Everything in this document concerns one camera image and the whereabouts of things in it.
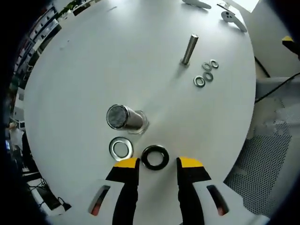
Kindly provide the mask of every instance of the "perforated metal panel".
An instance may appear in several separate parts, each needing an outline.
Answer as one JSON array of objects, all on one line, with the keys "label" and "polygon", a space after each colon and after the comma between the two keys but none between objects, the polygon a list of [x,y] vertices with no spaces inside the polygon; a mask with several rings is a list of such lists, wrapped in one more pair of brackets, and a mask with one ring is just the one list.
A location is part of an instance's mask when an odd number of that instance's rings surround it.
[{"label": "perforated metal panel", "polygon": [[263,102],[254,125],[225,184],[240,194],[254,214],[270,217],[279,207],[300,171],[300,99]]}]

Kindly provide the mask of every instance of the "metal washer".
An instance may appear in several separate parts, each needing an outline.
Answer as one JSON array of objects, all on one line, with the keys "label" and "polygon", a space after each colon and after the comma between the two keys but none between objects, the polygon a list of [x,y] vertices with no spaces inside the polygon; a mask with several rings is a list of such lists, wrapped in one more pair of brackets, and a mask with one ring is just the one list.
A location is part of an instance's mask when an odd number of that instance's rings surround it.
[{"label": "metal washer", "polygon": [[204,79],[206,80],[206,81],[208,81],[208,82],[212,82],[213,80],[214,80],[214,76],[212,75],[212,73],[211,72],[204,72],[203,73],[203,77],[204,77]]},{"label": "metal washer", "polygon": [[203,87],[205,86],[205,80],[204,80],[203,77],[201,77],[201,76],[196,76],[196,77],[194,78],[194,85],[196,85],[196,86],[199,87],[199,88],[203,88]]},{"label": "metal washer", "polygon": [[219,68],[219,64],[215,60],[210,60],[210,65],[216,69]]},{"label": "metal washer", "polygon": [[[124,145],[126,145],[126,147],[128,149],[128,153],[127,153],[126,156],[120,157],[114,151],[114,147],[117,143],[123,143]],[[133,156],[133,147],[132,147],[131,142],[127,138],[125,138],[125,137],[116,137],[116,138],[112,139],[111,142],[109,143],[109,153],[111,154],[111,156],[116,161],[122,161],[124,159],[128,159],[128,158],[131,158]]]},{"label": "metal washer", "polygon": [[206,71],[210,72],[212,70],[212,65],[208,62],[205,62],[202,64],[202,68],[205,69]]}]

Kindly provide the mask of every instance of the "table surface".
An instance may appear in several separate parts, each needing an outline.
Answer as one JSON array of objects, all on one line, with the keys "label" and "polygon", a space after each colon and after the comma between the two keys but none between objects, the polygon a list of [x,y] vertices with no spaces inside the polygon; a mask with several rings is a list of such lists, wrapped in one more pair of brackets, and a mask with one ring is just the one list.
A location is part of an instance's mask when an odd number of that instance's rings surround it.
[{"label": "table surface", "polygon": [[[127,137],[134,157],[164,146],[161,171],[140,166],[134,224],[182,222],[178,156],[202,161],[224,180],[245,141],[255,100],[255,62],[248,33],[180,0],[103,0],[64,27],[43,51],[25,90],[25,125],[33,157],[56,196],[72,198],[115,164],[109,142]],[[179,64],[191,34],[199,36],[190,66]],[[211,59],[214,80],[193,84]],[[113,104],[143,110],[143,135],[109,128]]]}]

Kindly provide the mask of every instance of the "stainless steel cylinder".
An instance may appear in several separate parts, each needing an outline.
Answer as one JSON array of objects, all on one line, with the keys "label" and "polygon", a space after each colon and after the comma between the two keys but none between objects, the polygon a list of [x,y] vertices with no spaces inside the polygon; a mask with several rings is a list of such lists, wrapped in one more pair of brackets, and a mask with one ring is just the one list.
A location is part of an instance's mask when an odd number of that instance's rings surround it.
[{"label": "stainless steel cylinder", "polygon": [[194,51],[197,41],[198,41],[198,36],[196,34],[192,34],[191,38],[189,39],[188,45],[187,45],[186,53],[184,54],[184,57],[181,60],[182,64],[188,65],[189,59],[192,56],[192,53]]},{"label": "stainless steel cylinder", "polygon": [[115,130],[139,130],[144,123],[141,115],[124,105],[111,106],[107,111],[106,121]]}]

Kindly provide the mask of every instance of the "desk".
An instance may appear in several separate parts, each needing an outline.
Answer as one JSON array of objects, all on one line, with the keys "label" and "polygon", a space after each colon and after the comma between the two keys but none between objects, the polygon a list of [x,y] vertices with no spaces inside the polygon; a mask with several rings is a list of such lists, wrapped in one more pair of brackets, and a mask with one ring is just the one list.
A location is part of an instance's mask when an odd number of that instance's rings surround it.
[{"label": "desk", "polygon": [[[53,38],[28,80],[24,113],[32,155],[55,195],[72,205],[105,179],[117,136],[132,142],[134,157],[153,144],[170,154],[161,171],[141,164],[134,224],[182,222],[176,157],[197,158],[213,179],[226,178],[251,122],[255,62],[249,34],[225,23],[222,11],[180,0],[103,0]],[[199,40],[185,68],[179,62],[192,33]],[[198,88],[193,79],[211,59],[220,65],[214,80]],[[147,131],[109,128],[113,104],[143,110]]]}]

